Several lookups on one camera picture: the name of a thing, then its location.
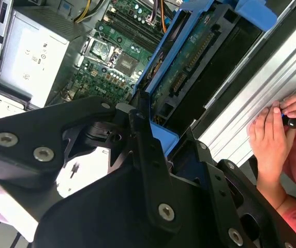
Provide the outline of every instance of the orange wire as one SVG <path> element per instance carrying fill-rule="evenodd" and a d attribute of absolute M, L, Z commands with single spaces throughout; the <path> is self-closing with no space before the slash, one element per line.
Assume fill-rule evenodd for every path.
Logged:
<path fill-rule="evenodd" d="M 165 34 L 167 32 L 167 27 L 165 26 L 165 20 L 164 20 L 164 0 L 160 0 L 160 11 L 161 11 L 163 32 Z"/>

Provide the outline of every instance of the silver screw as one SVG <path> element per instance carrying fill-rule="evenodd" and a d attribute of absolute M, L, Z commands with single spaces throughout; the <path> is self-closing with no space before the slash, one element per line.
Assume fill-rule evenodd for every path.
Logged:
<path fill-rule="evenodd" d="M 230 169 L 234 169 L 234 165 L 230 162 L 227 162 L 227 166 L 230 168 Z"/>
<path fill-rule="evenodd" d="M 206 146 L 205 146 L 204 143 L 200 143 L 200 146 L 201 146 L 202 149 L 206 150 Z"/>
<path fill-rule="evenodd" d="M 0 146 L 11 147 L 18 143 L 18 138 L 12 133 L 0 133 Z"/>
<path fill-rule="evenodd" d="M 166 221 L 174 220 L 174 211 L 168 204 L 161 203 L 158 206 L 158 213 Z"/>
<path fill-rule="evenodd" d="M 236 243 L 238 246 L 243 245 L 243 239 L 242 239 L 240 233 L 237 230 L 235 230 L 234 228 L 229 229 L 229 236 L 232 239 L 232 241 L 234 243 Z"/>
<path fill-rule="evenodd" d="M 101 105 L 102 105 L 102 107 L 105 107 L 106 109 L 110 108 L 110 105 L 105 102 L 103 102 Z"/>
<path fill-rule="evenodd" d="M 34 150 L 33 155 L 36 160 L 40 162 L 49 162 L 51 161 L 55 154 L 52 149 L 48 147 L 38 147 Z"/>
<path fill-rule="evenodd" d="M 140 113 L 140 112 L 138 112 L 138 113 L 137 113 L 137 116 L 138 116 L 138 117 L 140 117 L 141 119 L 144 119 L 144 116 L 143 116 L 143 114 L 142 114 L 142 113 Z"/>
<path fill-rule="evenodd" d="M 285 243 L 285 247 L 286 248 L 293 248 L 293 246 L 290 243 L 288 243 L 288 242 Z"/>

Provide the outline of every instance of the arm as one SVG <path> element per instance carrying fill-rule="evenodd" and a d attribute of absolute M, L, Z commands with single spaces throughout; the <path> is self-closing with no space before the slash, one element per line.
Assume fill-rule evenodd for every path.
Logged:
<path fill-rule="evenodd" d="M 278 102 L 265 108 L 249 128 L 250 145 L 258 160 L 257 189 L 279 214 L 296 207 L 296 200 L 286 194 L 279 180 L 294 136 L 294 129 L 285 135 Z"/>

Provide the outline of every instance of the yellow wire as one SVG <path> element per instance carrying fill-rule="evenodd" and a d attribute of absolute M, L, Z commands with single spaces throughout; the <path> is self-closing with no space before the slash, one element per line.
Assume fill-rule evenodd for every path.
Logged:
<path fill-rule="evenodd" d="M 82 21 L 82 19 L 84 19 L 85 15 L 87 14 L 87 12 L 90 8 L 90 5 L 91 5 L 91 0 L 88 0 L 84 12 L 82 12 L 81 16 L 76 20 L 76 23 L 78 23 L 78 22 Z"/>

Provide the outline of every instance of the blue drive cage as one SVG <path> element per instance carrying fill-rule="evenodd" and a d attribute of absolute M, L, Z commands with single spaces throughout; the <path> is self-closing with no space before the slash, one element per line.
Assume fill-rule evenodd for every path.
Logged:
<path fill-rule="evenodd" d="M 216 2 L 222 5 L 227 5 L 227 8 L 231 9 L 237 16 L 247 19 L 263 31 L 267 31 L 272 28 L 277 21 L 277 16 L 265 6 L 264 0 L 218 0 Z M 168 32 L 164 35 L 162 41 L 152 56 L 146 70 L 142 73 L 139 81 L 135 85 L 135 91 L 138 88 L 142 88 L 148 92 L 150 96 L 154 94 L 185 42 L 191 36 L 198 20 L 212 7 L 214 3 L 214 0 L 184 1 L 172 20 L 168 28 Z M 180 24 L 180 19 L 184 19 L 185 21 Z M 173 41 L 170 42 L 172 32 L 178 28 L 176 27 L 177 25 L 180 26 L 180 30 L 178 30 L 178 33 L 176 37 L 174 37 Z M 167 55 L 164 55 L 163 60 L 159 61 L 161 51 L 164 50 L 165 53 L 165 47 L 169 47 L 167 49 Z M 153 121 L 151 121 L 151 124 L 153 135 L 161 141 L 165 156 L 167 156 L 173 147 L 178 143 L 179 136 L 178 134 L 167 130 Z"/>

